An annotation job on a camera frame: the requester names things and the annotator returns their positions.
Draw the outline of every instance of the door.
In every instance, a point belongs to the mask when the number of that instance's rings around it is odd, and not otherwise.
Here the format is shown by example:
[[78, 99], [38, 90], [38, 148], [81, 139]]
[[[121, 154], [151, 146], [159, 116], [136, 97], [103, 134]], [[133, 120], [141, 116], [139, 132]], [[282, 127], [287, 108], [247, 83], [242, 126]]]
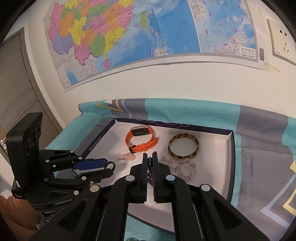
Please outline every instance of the door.
[[16, 34], [0, 47], [0, 152], [8, 162], [5, 136], [30, 112], [43, 112], [39, 144], [40, 149], [44, 149], [59, 132], [44, 111], [31, 85], [23, 61], [20, 34]]

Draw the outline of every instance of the metal bolt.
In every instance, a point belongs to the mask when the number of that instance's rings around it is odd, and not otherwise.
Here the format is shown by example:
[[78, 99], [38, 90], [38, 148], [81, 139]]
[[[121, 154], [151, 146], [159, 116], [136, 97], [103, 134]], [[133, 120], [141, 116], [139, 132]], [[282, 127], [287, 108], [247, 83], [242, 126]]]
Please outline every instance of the metal bolt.
[[127, 180], [128, 182], [132, 182], [134, 179], [135, 179], [135, 177], [134, 177], [133, 175], [128, 175], [128, 176], [126, 176], [126, 180]]
[[92, 185], [89, 190], [91, 192], [97, 192], [98, 190], [100, 190], [100, 187], [98, 185]]
[[168, 181], [174, 181], [176, 179], [176, 177], [174, 175], [167, 175], [165, 177], [165, 179], [168, 180]]
[[207, 184], [202, 185], [201, 189], [205, 192], [208, 192], [209, 190], [211, 190], [211, 187]]

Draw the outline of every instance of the wall outlet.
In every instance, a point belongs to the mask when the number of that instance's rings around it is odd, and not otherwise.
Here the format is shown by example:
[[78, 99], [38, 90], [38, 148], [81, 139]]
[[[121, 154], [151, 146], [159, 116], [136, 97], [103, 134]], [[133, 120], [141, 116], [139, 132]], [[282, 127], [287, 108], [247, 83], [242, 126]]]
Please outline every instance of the wall outlet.
[[273, 55], [296, 64], [295, 42], [289, 31], [271, 19], [267, 19], [267, 22], [271, 35]]

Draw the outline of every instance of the white wall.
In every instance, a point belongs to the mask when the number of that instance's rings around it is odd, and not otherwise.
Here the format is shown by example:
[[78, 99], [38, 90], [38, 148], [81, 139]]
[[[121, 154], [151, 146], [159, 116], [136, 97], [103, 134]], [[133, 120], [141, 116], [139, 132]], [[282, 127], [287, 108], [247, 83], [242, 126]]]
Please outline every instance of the white wall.
[[[51, 3], [37, 0], [9, 34], [25, 27], [26, 47], [36, 81], [62, 127], [80, 114], [79, 103], [117, 98], [210, 100], [256, 107], [296, 118], [296, 67], [273, 56], [269, 63], [280, 72], [269, 73], [222, 63], [149, 66], [113, 74], [65, 92], [49, 53], [43, 23]], [[281, 21], [262, 2], [258, 5], [269, 35], [266, 19]], [[271, 52], [271, 41], [267, 48]], [[135, 83], [149, 83], [149, 91], [143, 93], [142, 86]]]

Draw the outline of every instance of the blue handle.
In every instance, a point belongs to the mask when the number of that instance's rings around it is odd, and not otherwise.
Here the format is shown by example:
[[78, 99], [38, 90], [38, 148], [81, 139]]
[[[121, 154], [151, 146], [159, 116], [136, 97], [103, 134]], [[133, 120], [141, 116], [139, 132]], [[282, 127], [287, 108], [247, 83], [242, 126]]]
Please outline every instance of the blue handle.
[[103, 168], [105, 167], [106, 163], [108, 161], [105, 158], [100, 159], [85, 159], [83, 161], [78, 162], [77, 165], [74, 166], [74, 170], [90, 170], [90, 169], [96, 169], [96, 168]]

